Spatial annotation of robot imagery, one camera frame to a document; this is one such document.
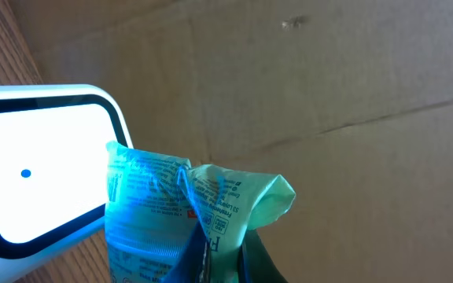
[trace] cardboard box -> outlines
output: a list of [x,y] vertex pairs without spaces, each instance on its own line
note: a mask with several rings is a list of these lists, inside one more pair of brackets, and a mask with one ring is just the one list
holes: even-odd
[[260,233],[289,281],[453,282],[453,2],[11,4],[43,79],[106,89],[137,148],[284,174]]

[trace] crumpled plastic packaging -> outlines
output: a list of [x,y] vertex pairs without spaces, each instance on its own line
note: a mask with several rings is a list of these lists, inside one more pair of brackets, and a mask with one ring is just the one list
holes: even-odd
[[185,158],[109,151],[105,235],[112,280],[159,282],[176,264],[197,220],[211,249],[213,282],[237,281],[246,230],[276,221],[295,199],[281,175],[233,171]]

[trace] wooden surface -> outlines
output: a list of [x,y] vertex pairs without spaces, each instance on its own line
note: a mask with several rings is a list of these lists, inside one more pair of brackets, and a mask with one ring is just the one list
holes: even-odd
[[[42,83],[28,47],[6,1],[0,1],[0,85]],[[109,281],[104,233],[76,247],[17,282]]]

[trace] white device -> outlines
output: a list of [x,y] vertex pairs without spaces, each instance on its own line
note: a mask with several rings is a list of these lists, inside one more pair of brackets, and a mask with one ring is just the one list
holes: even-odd
[[95,86],[0,86],[0,282],[103,227],[113,140],[132,147],[120,107]]

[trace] white screen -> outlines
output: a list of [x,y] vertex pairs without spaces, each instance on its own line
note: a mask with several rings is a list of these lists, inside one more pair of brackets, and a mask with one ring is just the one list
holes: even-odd
[[100,105],[0,113],[2,237],[28,242],[104,204],[113,140]]

